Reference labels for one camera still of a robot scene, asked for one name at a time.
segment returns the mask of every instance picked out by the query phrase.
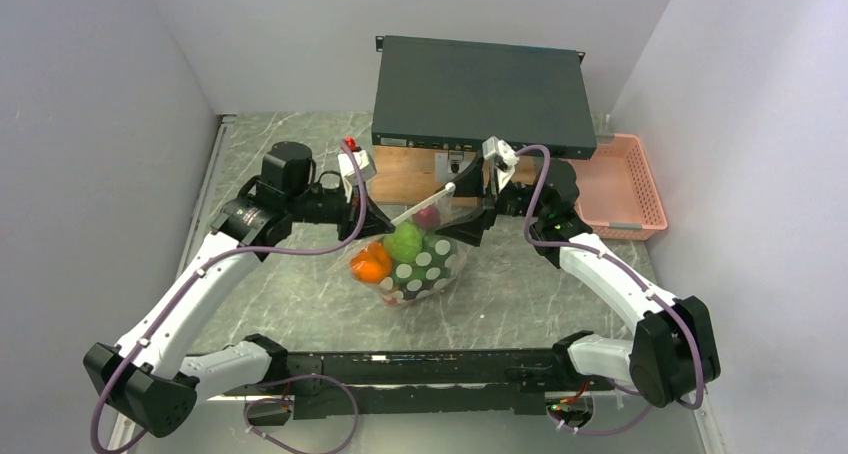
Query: transparent bag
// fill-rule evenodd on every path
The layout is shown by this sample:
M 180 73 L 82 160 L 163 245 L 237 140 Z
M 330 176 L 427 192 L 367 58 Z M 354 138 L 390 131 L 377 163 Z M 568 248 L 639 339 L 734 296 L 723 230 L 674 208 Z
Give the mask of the transparent bag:
M 435 231 L 452 216 L 453 184 L 392 220 L 395 232 L 368 239 L 350 259 L 351 276 L 389 306 L 443 292 L 459 277 L 470 246 Z

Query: gray marble surface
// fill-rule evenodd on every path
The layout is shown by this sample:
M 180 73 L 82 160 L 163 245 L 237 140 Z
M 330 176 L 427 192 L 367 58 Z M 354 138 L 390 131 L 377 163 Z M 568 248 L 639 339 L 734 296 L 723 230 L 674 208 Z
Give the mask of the gray marble surface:
M 337 169 L 340 140 L 351 136 L 370 149 L 370 129 L 368 112 L 241 115 L 215 188 L 215 205 L 231 199 L 259 173 L 263 154 L 277 141 L 306 144 L 320 169 Z M 402 210 L 385 209 L 390 215 Z M 402 308 L 385 306 L 369 287 L 351 279 L 347 260 L 354 246 L 320 257 L 270 256 L 224 301 L 192 351 L 218 350 L 252 333 L 290 350 L 341 351 L 546 347 L 581 329 L 629 337 L 623 322 L 591 290 L 535 254 L 523 240 L 521 223 L 498 219 L 483 245 L 471 250 L 452 287 Z M 335 242 L 334 227 L 295 225 L 281 246 Z M 643 243 L 608 244 L 654 280 Z

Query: orange plastic crate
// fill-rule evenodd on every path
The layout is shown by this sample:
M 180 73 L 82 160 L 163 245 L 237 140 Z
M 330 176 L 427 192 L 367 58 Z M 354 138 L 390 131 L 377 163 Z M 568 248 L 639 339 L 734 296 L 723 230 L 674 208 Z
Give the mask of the orange plastic crate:
M 571 160 L 577 172 L 577 213 L 605 239 L 644 241 L 668 227 L 639 138 L 616 134 L 588 161 Z

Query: wooden board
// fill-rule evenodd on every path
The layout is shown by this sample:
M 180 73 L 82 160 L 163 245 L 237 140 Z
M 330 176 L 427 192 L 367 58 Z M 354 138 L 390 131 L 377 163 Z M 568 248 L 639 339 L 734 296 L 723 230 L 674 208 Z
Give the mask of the wooden board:
M 377 175 L 371 180 L 369 195 L 378 203 L 411 205 L 421 202 L 442 188 L 436 181 L 436 154 L 447 153 L 436 149 L 414 149 L 408 147 L 374 147 L 374 162 Z M 483 170 L 488 180 L 488 169 Z M 536 172 L 533 159 L 519 159 L 513 181 L 532 184 Z M 457 198 L 457 206 L 474 206 L 473 198 Z

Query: wall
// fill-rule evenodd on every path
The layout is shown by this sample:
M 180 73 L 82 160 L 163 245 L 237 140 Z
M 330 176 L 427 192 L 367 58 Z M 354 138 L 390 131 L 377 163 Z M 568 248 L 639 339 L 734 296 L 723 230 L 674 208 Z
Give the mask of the wall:
M 668 0 L 156 0 L 219 113 L 371 110 L 397 34 L 588 52 L 609 112 Z
M 173 281 L 217 121 L 151 0 L 0 0 L 0 39 L 0 452 L 91 452 L 83 355 Z
M 660 281 L 713 316 L 730 452 L 844 452 L 848 0 L 672 0 L 616 104 L 669 217 Z

